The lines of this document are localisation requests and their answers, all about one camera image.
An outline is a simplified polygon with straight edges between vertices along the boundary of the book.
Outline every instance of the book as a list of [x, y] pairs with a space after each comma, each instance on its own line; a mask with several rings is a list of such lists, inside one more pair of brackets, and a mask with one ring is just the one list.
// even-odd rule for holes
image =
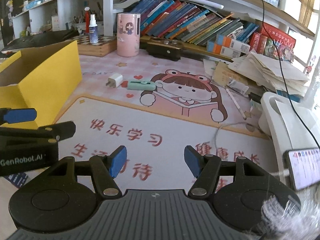
[[148, 14], [163, 1], [164, 0], [154, 0], [154, 3], [150, 5], [150, 7], [143, 14], [141, 14], [140, 22], [144, 22], [144, 20], [148, 17]]
[[197, 6], [193, 6], [189, 11], [187, 11], [185, 13], [185, 15], [183, 17], [181, 17], [180, 19], [178, 19], [176, 22], [174, 22], [171, 26], [169, 26], [168, 28], [166, 28], [161, 34], [159, 34], [159, 37], [163, 36], [164, 34], [168, 33], [168, 32], [173, 32], [177, 26], [182, 23], [184, 20], [186, 20], [187, 18], [191, 17], [192, 15], [194, 15], [196, 13], [196, 11], [200, 11], [199, 8], [197, 8]]
[[184, 37], [184, 40], [186, 41], [191, 41], [193, 38], [199, 36], [199, 33], [201, 33], [202, 31], [208, 31], [208, 30], [212, 30], [215, 29], [218, 25], [217, 23], [220, 21], [221, 19], [213, 19], [212, 21], [202, 25], [200, 28], [196, 29], [195, 32], [193, 33], [192, 36], [189, 35], [189, 37], [187, 39], [185, 39], [186, 37]]
[[203, 19], [193, 24], [191, 27], [187, 27], [187, 29], [183, 33], [179, 34], [179, 37], [177, 37], [177, 39], [187, 41], [188, 39], [191, 39], [194, 35], [202, 31], [206, 27], [214, 24], [218, 20], [220, 20], [220, 18], [217, 17], [215, 13], [211, 13], [208, 16], [204, 16]]
[[227, 36], [231, 32], [233, 32], [235, 29], [242, 26], [242, 23], [239, 22], [240, 19], [236, 19], [231, 21], [230, 23], [224, 25], [220, 30], [212, 33], [209, 37], [205, 38], [203, 41], [199, 43], [200, 46], [206, 46], [208, 40], [215, 40], [218, 35]]
[[240, 40], [240, 41], [247, 43], [247, 42], [249, 41], [250, 36], [251, 36], [258, 28], [259, 28], [259, 26], [255, 24], [255, 25], [253, 26], [253, 28], [251, 28], [250, 31], [247, 33], [247, 35], [246, 35], [244, 38], [242, 38], [242, 40]]
[[183, 31], [185, 31], [189, 24], [191, 24], [195, 20], [199, 19], [203, 15], [206, 15], [207, 13], [209, 13], [208, 9], [203, 11], [202, 13], [198, 14], [196, 17], [193, 17], [192, 19], [188, 20], [185, 24], [181, 25], [179, 28], [175, 29], [173, 32], [168, 33], [165, 37], [167, 39], [173, 39], [175, 36], [177, 36], [178, 34], [182, 33]]
[[161, 37], [163, 33], [169, 26], [171, 26], [173, 23], [178, 21], [181, 17], [183, 17], [188, 11], [190, 11], [193, 7], [195, 7], [194, 4], [189, 3], [185, 5], [181, 10], [179, 10], [176, 14], [174, 14], [170, 19], [167, 19], [164, 23], [164, 25], [161, 26], [161, 28], [158, 30], [156, 36]]
[[177, 28], [179, 28], [181, 25], [185, 24], [188, 20], [192, 19], [193, 17], [196, 17], [199, 13], [201, 13], [202, 10], [197, 8], [194, 13], [191, 13], [190, 16], [187, 17], [187, 19], [183, 20], [181, 23], [177, 24]]
[[264, 53], [264, 49], [266, 47], [267, 40], [268, 40], [268, 37], [261, 34], [260, 39], [259, 39], [259, 43], [258, 43], [258, 49], [257, 49], [258, 54]]
[[278, 28], [268, 24], [264, 23], [265, 29], [268, 31], [268, 33], [265, 31], [265, 29], [262, 27], [262, 22], [256, 20], [256, 24], [259, 25], [259, 33], [262, 35], [269, 37], [268, 33], [270, 34], [271, 38], [275, 41], [279, 41], [284, 45], [289, 46], [291, 49], [294, 48], [296, 45], [296, 40], [291, 37], [289, 34], [285, 33], [282, 30], [279, 30]]
[[181, 3], [177, 8], [175, 8], [172, 12], [169, 13], [169, 15], [166, 17], [165, 20], [161, 22], [160, 25], [158, 25], [156, 28], [154, 27], [151, 32], [149, 31], [148, 35], [158, 36], [163, 31], [163, 28], [168, 27], [168, 25], [171, 24], [173, 17], [176, 14], [180, 13], [180, 11], [185, 10], [185, 7], [187, 5], [189, 4], [187, 4], [186, 2]]
[[233, 13], [231, 13], [230, 15], [226, 16], [225, 18], [219, 20], [218, 22], [216, 22], [214, 25], [209, 26], [208, 28], [204, 29], [203, 31], [201, 31], [200, 33], [198, 33], [196, 36], [194, 36], [192, 39], [189, 39], [188, 42], [193, 43], [198, 41], [198, 37], [202, 37], [202, 35], [206, 34], [207, 32], [209, 32], [210, 30], [218, 27], [219, 25], [223, 24], [228, 18], [232, 17]]
[[260, 33], [254, 33], [250, 39], [250, 50], [255, 50], [256, 52], [258, 51], [258, 44], [259, 44], [259, 40], [260, 40]]
[[192, 41], [192, 43], [195, 45], [198, 45], [199, 43], [201, 43], [205, 39], [207, 41], [211, 35], [213, 35], [215, 32], [217, 32], [218, 30], [220, 30], [221, 28], [223, 28], [225, 25], [229, 24], [230, 22], [231, 22], [231, 20], [226, 20], [226, 21], [222, 22], [221, 24], [219, 24], [218, 26], [216, 26], [215, 28], [208, 28], [207, 31], [205, 31], [203, 34], [201, 34], [196, 39], [194, 39]]
[[142, 1], [140, 1], [140, 2], [137, 4], [137, 6], [134, 7], [134, 8], [130, 11], [130, 13], [136, 13], [140, 8], [142, 8], [142, 7], [145, 5], [146, 2], [148, 2], [148, 0], [142, 0]]
[[247, 22], [245, 25], [244, 25], [244, 30], [242, 32], [242, 34], [237, 37], [237, 40], [238, 41], [242, 41], [242, 39], [247, 36], [247, 34], [251, 31], [251, 29], [255, 26], [254, 23], [251, 23], [251, 22]]
[[159, 18], [164, 14], [164, 13], [170, 13], [172, 12], [175, 8], [177, 8], [181, 2], [180, 1], [173, 1], [173, 0], [165, 0], [165, 3], [167, 5], [165, 6], [165, 9], [163, 9], [163, 6], [161, 6], [157, 11], [154, 12], [150, 17], [148, 17], [144, 23], [142, 24], [142, 28], [140, 27], [141, 30], [141, 35], [145, 35], [146, 32], [149, 30], [150, 27], [154, 25], [156, 21], [159, 20]]
[[149, 7], [150, 5], [154, 2], [154, 0], [148, 0], [143, 6], [141, 6], [141, 8], [139, 8], [135, 13], [144, 13]]
[[173, 0], [164, 0], [160, 8], [158, 8], [150, 17], [144, 20], [142, 25], [140, 25], [140, 31], [142, 32], [156, 17], [164, 12], [169, 6], [174, 4]]

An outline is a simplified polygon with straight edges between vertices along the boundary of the white container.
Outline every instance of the white container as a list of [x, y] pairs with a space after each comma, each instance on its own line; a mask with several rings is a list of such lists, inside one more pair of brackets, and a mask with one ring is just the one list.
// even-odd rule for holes
[[60, 26], [59, 26], [58, 15], [52, 16], [51, 19], [52, 19], [52, 31], [53, 32], [59, 31], [60, 30]]
[[278, 8], [297, 21], [299, 20], [301, 10], [301, 2], [299, 0], [280, 0]]

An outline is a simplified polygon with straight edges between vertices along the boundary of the smartphone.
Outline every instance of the smartphone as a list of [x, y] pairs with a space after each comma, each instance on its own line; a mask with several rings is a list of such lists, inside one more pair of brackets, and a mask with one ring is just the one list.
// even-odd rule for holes
[[290, 180], [298, 191], [320, 181], [320, 151], [318, 148], [290, 150], [284, 153], [287, 159]]

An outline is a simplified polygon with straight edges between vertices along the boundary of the cardboard box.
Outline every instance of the cardboard box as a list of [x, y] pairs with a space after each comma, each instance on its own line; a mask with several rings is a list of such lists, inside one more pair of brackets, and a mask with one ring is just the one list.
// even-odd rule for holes
[[237, 41], [235, 39], [232, 39], [230, 37], [227, 36], [223, 36], [223, 35], [218, 35], [217, 39], [216, 39], [216, 43], [218, 45], [227, 47], [227, 48], [231, 48], [233, 50], [239, 51], [239, 52], [243, 52], [248, 54], [250, 51], [250, 45], [243, 43], [241, 41]]
[[221, 46], [213, 41], [208, 41], [207, 43], [207, 51], [220, 54], [226, 57], [236, 58], [241, 56], [241, 52]]
[[17, 52], [0, 65], [0, 108], [34, 108], [37, 118], [4, 126], [37, 129], [52, 124], [81, 79], [76, 41]]

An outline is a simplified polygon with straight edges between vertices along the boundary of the pencil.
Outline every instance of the pencil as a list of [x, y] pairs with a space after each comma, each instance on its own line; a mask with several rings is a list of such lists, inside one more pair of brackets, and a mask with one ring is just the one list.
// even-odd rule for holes
[[240, 114], [242, 115], [243, 119], [247, 120], [247, 117], [245, 116], [244, 112], [242, 111], [242, 109], [240, 108], [238, 102], [236, 101], [236, 99], [233, 97], [233, 95], [231, 94], [229, 89], [226, 89], [228, 95], [231, 97], [232, 101], [235, 103], [238, 111], [240, 112]]

